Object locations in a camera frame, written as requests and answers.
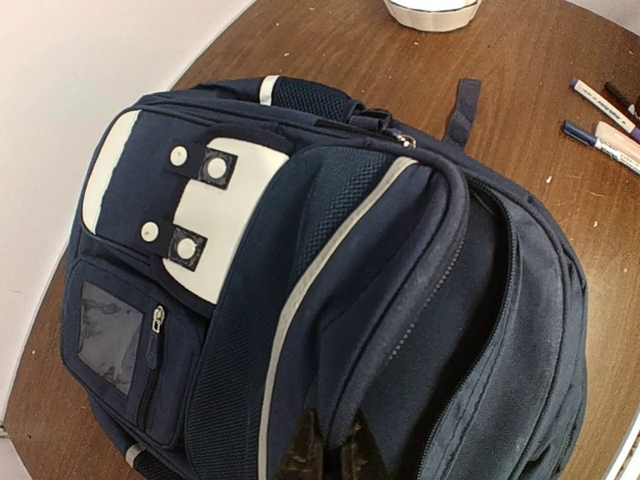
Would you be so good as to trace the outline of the blue capped white marker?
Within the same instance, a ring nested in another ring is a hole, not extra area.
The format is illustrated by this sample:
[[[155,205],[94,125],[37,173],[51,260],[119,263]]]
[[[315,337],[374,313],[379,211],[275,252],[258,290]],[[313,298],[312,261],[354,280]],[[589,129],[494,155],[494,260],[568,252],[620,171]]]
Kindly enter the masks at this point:
[[[604,143],[599,137],[596,135],[587,132],[583,128],[578,125],[572,123],[569,120],[565,120],[563,122],[562,130],[565,135],[568,137],[584,144],[589,147],[595,148],[596,150],[601,151],[607,156],[611,157],[613,160],[618,163],[624,165],[626,168],[631,170],[636,175],[639,174],[639,162],[631,158],[626,153],[622,152],[619,149],[612,147],[611,145]]]

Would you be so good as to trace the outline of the purple capped white marker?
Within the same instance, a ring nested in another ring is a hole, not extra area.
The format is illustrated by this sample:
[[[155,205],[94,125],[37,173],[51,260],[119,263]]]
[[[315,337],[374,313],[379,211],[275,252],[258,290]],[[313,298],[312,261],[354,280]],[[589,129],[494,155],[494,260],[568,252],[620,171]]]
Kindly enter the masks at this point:
[[[569,85],[579,95],[584,97],[598,110],[600,110],[611,120],[613,120],[636,142],[640,141],[639,128],[636,126],[636,124],[625,114],[623,114],[618,108],[616,108],[613,104],[606,100],[602,95],[597,93],[594,89],[577,78],[572,78],[569,82]]]

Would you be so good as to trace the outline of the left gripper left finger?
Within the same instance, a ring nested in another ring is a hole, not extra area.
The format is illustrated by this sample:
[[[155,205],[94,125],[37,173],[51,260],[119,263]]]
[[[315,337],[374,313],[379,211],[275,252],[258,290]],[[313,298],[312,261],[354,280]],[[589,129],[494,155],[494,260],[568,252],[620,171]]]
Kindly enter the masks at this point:
[[[307,409],[301,417],[289,447],[281,459],[278,480],[322,480],[325,443],[317,413]]]

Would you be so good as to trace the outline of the navy blue student backpack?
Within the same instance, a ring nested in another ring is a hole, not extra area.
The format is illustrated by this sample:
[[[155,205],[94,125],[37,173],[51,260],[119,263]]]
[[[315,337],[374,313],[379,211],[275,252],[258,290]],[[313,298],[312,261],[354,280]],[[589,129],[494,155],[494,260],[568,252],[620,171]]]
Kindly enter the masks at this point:
[[[587,281],[528,191],[273,75],[140,98],[89,164],[61,357],[148,479],[276,479],[317,413],[323,479],[363,412],[389,479],[556,479],[587,403]]]

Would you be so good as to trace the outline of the black marker pen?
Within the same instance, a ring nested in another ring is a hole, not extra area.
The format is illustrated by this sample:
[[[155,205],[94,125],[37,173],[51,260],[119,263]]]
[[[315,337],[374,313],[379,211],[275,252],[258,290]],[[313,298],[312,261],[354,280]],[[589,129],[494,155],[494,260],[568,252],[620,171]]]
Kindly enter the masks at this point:
[[[611,81],[608,81],[604,84],[604,89],[608,92],[616,101],[624,107],[624,109],[629,112],[634,118],[639,118],[639,109],[638,106],[632,102],[616,85],[614,85]]]

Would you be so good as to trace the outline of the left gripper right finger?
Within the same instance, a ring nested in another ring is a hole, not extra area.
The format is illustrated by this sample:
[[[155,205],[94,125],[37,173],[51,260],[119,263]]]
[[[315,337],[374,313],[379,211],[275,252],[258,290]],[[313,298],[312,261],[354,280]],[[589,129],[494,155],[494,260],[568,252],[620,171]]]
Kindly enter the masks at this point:
[[[351,432],[340,450],[341,478],[387,480],[390,478],[375,436],[363,412],[357,412]]]

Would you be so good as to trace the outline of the pink and yellow highlighter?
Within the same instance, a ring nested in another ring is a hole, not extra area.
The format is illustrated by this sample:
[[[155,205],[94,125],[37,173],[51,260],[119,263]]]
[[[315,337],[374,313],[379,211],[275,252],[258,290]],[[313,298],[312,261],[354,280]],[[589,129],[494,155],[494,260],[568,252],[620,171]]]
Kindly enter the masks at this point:
[[[610,126],[605,122],[598,122],[595,129],[595,135],[604,143],[615,150],[618,150],[634,161],[640,161],[639,143],[618,129]]]

